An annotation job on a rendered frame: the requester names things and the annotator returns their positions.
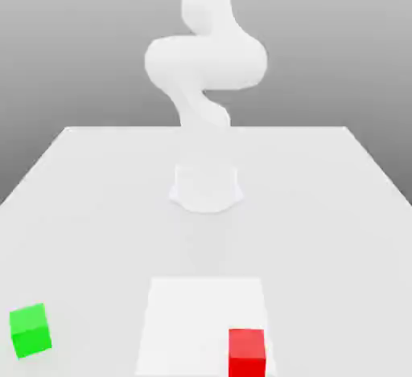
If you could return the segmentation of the small red cube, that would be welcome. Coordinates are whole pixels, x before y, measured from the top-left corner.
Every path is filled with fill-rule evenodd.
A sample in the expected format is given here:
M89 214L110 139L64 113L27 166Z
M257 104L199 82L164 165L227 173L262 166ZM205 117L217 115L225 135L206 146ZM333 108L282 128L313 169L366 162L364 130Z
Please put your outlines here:
M262 329L229 329L229 377L266 377Z

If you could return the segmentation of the small green cube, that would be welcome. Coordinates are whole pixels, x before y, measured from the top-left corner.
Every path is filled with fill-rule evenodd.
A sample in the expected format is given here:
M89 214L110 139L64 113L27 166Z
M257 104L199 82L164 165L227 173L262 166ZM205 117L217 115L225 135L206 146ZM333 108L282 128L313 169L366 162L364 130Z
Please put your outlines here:
M44 303L12 310L10 336L18 359L52 348L52 338Z

